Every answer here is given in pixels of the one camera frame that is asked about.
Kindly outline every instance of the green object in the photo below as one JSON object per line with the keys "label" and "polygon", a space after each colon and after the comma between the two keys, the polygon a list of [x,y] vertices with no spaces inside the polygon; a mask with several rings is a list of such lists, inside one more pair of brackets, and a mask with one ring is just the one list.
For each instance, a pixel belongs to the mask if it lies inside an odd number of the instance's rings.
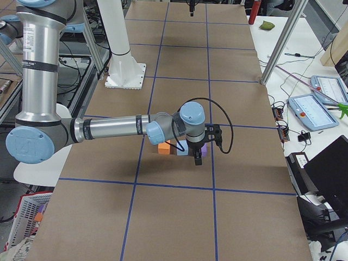
{"label": "green object", "polygon": [[269,31],[269,30],[272,30],[274,28],[274,26],[275,25],[271,22],[263,21],[263,23],[260,25],[259,28],[262,30]]}
{"label": "green object", "polygon": [[340,120],[344,117],[344,115],[348,116],[348,103],[339,103],[337,106],[342,111]]}

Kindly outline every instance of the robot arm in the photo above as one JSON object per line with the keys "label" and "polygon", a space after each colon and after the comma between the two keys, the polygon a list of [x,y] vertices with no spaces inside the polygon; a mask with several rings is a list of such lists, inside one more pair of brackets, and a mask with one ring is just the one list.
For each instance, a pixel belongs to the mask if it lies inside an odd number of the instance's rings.
{"label": "robot arm", "polygon": [[16,115],[16,128],[6,139],[9,153],[17,160],[36,164],[61,148],[98,138],[147,134],[154,145],[186,135],[196,165],[201,165],[201,147],[216,141],[221,130],[205,126],[203,107],[187,102],[173,115],[158,113],[107,119],[61,119],[56,113],[59,34],[68,21],[75,32],[83,21],[82,0],[17,0],[17,15],[23,22],[23,99]]}
{"label": "robot arm", "polygon": [[23,37],[23,24],[16,15],[0,17],[0,40],[9,45],[15,39]]}

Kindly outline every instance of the red bottle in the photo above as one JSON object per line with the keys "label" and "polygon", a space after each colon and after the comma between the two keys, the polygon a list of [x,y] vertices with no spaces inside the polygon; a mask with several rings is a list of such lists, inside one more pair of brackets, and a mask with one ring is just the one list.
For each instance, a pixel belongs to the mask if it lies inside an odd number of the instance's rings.
{"label": "red bottle", "polygon": [[261,5],[261,0],[254,0],[254,3],[252,5],[250,17],[249,17],[249,24],[254,24],[255,18],[259,12],[259,8]]}

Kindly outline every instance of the white desk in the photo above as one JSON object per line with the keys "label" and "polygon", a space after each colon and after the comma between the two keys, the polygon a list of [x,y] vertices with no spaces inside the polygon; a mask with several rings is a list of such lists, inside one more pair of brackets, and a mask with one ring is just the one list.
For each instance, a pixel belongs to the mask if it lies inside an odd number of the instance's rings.
{"label": "white desk", "polygon": [[[259,26],[263,23],[263,21],[269,21],[274,23],[276,26],[271,31],[264,31],[259,29]],[[267,62],[269,60],[269,56],[272,54],[272,51],[275,47],[275,44],[280,36],[280,33],[287,21],[285,17],[261,17],[258,16],[255,20],[255,24],[250,26],[252,37],[254,40],[255,48],[258,53],[258,58],[262,61]],[[293,31],[283,53],[300,53],[302,55],[313,56],[320,49],[321,45],[317,40],[315,34],[310,28],[305,18],[301,18]],[[312,75],[320,75],[320,76],[334,76],[338,77],[338,73],[334,67],[324,67],[320,63],[320,58],[324,54],[322,51],[318,56],[315,57],[314,61],[312,59],[308,59],[306,61],[297,61],[295,63],[287,63],[281,65],[285,70],[293,73],[304,74],[306,77],[311,77]],[[293,60],[305,60],[306,58],[298,58],[288,55],[282,55],[278,61],[279,64],[284,63],[286,61]],[[312,62],[306,73],[306,67]],[[280,89],[280,85],[284,82],[288,75],[281,72],[279,69],[275,68],[270,80],[268,81],[266,87],[268,93],[272,95],[276,101],[283,101],[286,103],[288,96]],[[309,79],[302,78],[305,82],[309,83]],[[296,84],[296,80],[289,77],[286,83],[283,85],[283,88],[290,93],[293,87]],[[291,96],[298,96],[303,94],[309,94],[310,90],[305,85],[298,83],[295,88],[293,94]],[[288,108],[286,107],[284,110],[284,118],[287,119]],[[331,111],[331,113],[337,118],[340,117],[340,111]],[[296,132],[301,132],[301,130],[308,131],[304,125],[295,117],[295,114],[291,111],[288,112],[288,124],[289,128]],[[320,151],[322,151],[325,147],[327,147],[330,143],[332,143],[338,136],[342,134],[348,134],[348,118],[345,116],[344,119],[339,120],[340,125],[331,129],[324,129],[324,131],[320,134],[318,132],[311,132],[312,136],[312,144],[307,146],[305,149],[305,153],[309,160],[311,160],[314,156],[316,156]],[[301,151],[305,143],[298,142],[297,136],[298,134],[290,132],[290,142],[286,142],[284,145],[284,155],[288,156],[291,152],[299,152]]]}

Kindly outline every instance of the orange block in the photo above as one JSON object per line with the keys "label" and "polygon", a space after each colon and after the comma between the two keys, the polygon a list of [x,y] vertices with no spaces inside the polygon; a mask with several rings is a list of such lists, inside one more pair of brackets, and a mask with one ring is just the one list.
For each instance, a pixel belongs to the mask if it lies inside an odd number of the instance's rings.
{"label": "orange block", "polygon": [[43,215],[42,213],[38,212],[38,213],[36,214],[34,220],[37,221],[37,222],[41,222],[43,216],[44,216],[44,215]]}
{"label": "orange block", "polygon": [[170,145],[167,143],[158,144],[158,154],[169,155],[170,154]]}

